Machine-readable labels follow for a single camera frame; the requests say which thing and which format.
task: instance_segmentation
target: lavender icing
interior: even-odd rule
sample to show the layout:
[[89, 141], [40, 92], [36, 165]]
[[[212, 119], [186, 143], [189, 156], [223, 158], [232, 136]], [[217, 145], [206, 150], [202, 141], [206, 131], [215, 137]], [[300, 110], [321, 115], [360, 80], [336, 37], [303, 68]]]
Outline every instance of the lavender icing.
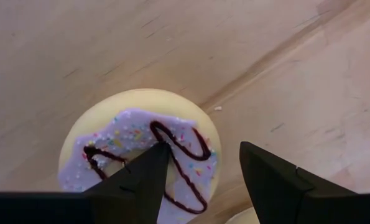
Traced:
[[[128, 109], [115, 116], [112, 122], [101, 131], [76, 138], [71, 157], [58, 174], [61, 187], [68, 192], [83, 192], [101, 182], [100, 177], [90, 168], [86, 160], [83, 152], [84, 146], [94, 145], [116, 156], [123, 156], [133, 150], [146, 150], [157, 143], [149, 127], [152, 121], [158, 121], [169, 128], [177, 141], [186, 146], [192, 154], [202, 155], [200, 143], [193, 132], [196, 122], [140, 109]], [[179, 161], [183, 172], [196, 185], [203, 198], [209, 201], [211, 180], [214, 178], [218, 162], [214, 150], [208, 145], [212, 152], [211, 157], [207, 161], [195, 161], [185, 155], [164, 133], [161, 134], [171, 145], [173, 154]], [[102, 170], [114, 162], [101, 155], [96, 155], [93, 159], [98, 161], [98, 166]], [[166, 186], [166, 192], [186, 207], [201, 210], [201, 203], [176, 168], [174, 173], [175, 181]], [[157, 223], [184, 224], [195, 217], [196, 215], [178, 208], [163, 197]]]

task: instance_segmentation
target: light wooden surface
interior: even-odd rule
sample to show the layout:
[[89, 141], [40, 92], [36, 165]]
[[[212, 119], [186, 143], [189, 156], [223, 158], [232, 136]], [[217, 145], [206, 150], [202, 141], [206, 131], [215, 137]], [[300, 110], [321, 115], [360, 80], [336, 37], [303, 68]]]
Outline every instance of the light wooden surface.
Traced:
[[221, 182], [192, 223], [250, 206], [244, 140], [370, 192], [370, 0], [0, 1], [0, 190], [57, 190], [77, 117], [146, 87], [220, 132]]

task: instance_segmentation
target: donut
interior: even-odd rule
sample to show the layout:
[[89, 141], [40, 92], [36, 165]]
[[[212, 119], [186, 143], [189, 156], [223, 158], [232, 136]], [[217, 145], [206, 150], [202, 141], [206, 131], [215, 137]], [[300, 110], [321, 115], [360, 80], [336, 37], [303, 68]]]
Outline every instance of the donut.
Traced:
[[188, 223], [218, 185], [221, 145], [208, 115], [175, 93], [129, 90], [86, 111], [63, 143], [58, 182], [83, 192], [161, 141], [172, 150], [157, 223]]
[[226, 224], [259, 224], [259, 220], [254, 207], [251, 207], [232, 217]]

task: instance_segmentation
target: chocolate drizzle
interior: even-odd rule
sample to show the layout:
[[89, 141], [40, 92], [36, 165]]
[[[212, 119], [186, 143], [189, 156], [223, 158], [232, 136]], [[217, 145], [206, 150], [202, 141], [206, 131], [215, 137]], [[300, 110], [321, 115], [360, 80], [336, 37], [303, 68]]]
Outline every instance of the chocolate drizzle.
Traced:
[[114, 161], [122, 162], [125, 164], [126, 160], [122, 157], [116, 156], [110, 152], [102, 151], [94, 146], [85, 146], [84, 152], [86, 154], [86, 160], [90, 163], [91, 168], [99, 175], [100, 179], [107, 179], [108, 176], [99, 168], [98, 162], [93, 159], [95, 155], [102, 155]]
[[[211, 156], [211, 152], [208, 149], [208, 146], [207, 146], [206, 142], [204, 141], [204, 139], [201, 136], [201, 134], [195, 128], [193, 128], [193, 132], [195, 133], [195, 135], [196, 135], [196, 137], [198, 139], [198, 142], [200, 143], [201, 149], [203, 151], [203, 154], [200, 155], [200, 156], [195, 155], [195, 154], [192, 154], [192, 152], [190, 152], [185, 146], [181, 145], [177, 141], [177, 138], [172, 134], [172, 132], [167, 127], [165, 127], [162, 123], [160, 123], [158, 121], [152, 121], [150, 123], [150, 130], [152, 131], [153, 135], [155, 136], [156, 140], [158, 140], [158, 142], [164, 142], [164, 139], [163, 139], [162, 135], [159, 133], [159, 130], [162, 131], [162, 132], [164, 132], [168, 136], [168, 138], [171, 139], [171, 141], [183, 153], [185, 153], [188, 157], [190, 157], [190, 158], [192, 158], [192, 159], [194, 159], [196, 161], [206, 161]], [[92, 158], [93, 156], [99, 154], [99, 155], [102, 155], [102, 156], [106, 156], [107, 158], [110, 158], [110, 159], [112, 159], [114, 161], [123, 162], [123, 163], [125, 163], [125, 161], [126, 161], [122, 157], [115, 156], [114, 154], [112, 154], [110, 152], [102, 151], [101, 149], [97, 149], [94, 146], [85, 146], [84, 147], [84, 153], [86, 154], [86, 159], [91, 164], [91, 168], [93, 170], [95, 170], [95, 172], [100, 176], [100, 178], [102, 180], [107, 179], [108, 177], [98, 167], [98, 163]], [[186, 212], [189, 212], [189, 213], [192, 213], [192, 214], [195, 214], [195, 215], [201, 214], [201, 213], [205, 212], [205, 210], [207, 209], [207, 202], [206, 202], [206, 200], [203, 198], [203, 196], [201, 195], [201, 193], [197, 190], [195, 184], [190, 180], [189, 176], [186, 175], [183, 172], [183, 169], [180, 166], [178, 160], [175, 158], [175, 155], [173, 154], [173, 151], [172, 150], [170, 151], [170, 154], [171, 154], [173, 163], [175, 164], [175, 166], [176, 166], [176, 168], [177, 168], [180, 176], [185, 180], [186, 184], [190, 187], [190, 189], [192, 190], [192, 192], [195, 194], [195, 197], [197, 198], [197, 200], [203, 205], [203, 208], [201, 210], [195, 210], [195, 209], [192, 209], [192, 208], [188, 208], [184, 204], [182, 204], [182, 203], [176, 201], [174, 198], [172, 198], [167, 192], [164, 192], [164, 197], [169, 202], [171, 202], [172, 204], [174, 204], [175, 206], [177, 206], [178, 208], [181, 208], [182, 210], [184, 210]]]

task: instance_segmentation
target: wooden table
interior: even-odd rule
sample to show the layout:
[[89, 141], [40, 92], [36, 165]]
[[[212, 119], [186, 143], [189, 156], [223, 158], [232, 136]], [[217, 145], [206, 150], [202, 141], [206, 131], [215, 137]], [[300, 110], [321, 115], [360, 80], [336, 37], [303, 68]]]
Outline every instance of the wooden table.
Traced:
[[0, 1], [0, 190], [57, 190], [72, 124], [132, 88], [179, 93], [220, 132], [193, 224], [251, 205], [244, 140], [370, 192], [370, 0]]

